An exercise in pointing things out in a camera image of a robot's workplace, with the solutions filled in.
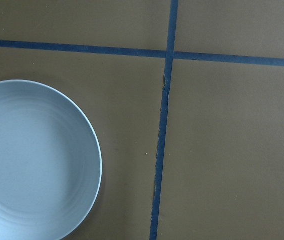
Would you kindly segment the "blue plate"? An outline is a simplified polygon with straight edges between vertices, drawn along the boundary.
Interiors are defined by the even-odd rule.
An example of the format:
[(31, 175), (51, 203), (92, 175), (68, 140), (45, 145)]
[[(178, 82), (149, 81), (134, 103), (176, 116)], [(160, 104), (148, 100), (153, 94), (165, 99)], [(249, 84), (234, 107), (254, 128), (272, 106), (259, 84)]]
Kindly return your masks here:
[(81, 109), (45, 84), (0, 81), (0, 240), (60, 240), (99, 192), (102, 158)]

